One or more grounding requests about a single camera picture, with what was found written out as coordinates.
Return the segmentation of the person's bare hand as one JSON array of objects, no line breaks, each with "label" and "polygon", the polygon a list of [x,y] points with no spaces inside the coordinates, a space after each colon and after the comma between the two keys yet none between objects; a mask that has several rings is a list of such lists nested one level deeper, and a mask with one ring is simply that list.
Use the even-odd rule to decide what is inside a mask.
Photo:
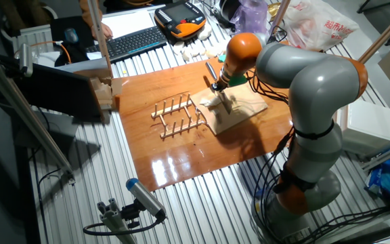
[{"label": "person's bare hand", "polygon": [[[102,32],[103,32],[103,34],[104,34],[105,40],[110,40],[110,39],[112,39],[112,38],[113,38],[113,34],[112,34],[112,31],[111,31],[110,27],[107,26],[107,25],[104,24],[104,23],[101,23],[101,27],[102,27]],[[91,34],[92,34],[92,37],[93,37],[95,40],[98,39],[98,38],[97,38],[97,35],[96,35],[96,32],[95,32],[95,29],[94,29],[93,26],[91,27]]]}]

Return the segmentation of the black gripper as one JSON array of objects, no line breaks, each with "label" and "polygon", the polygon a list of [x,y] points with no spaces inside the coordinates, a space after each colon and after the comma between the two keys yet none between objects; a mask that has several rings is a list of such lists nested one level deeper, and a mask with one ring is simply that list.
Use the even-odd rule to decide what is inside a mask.
[{"label": "black gripper", "polygon": [[223,81],[217,81],[211,85],[211,91],[214,96],[219,96],[221,98],[225,97],[224,89],[228,87],[228,84]]}]

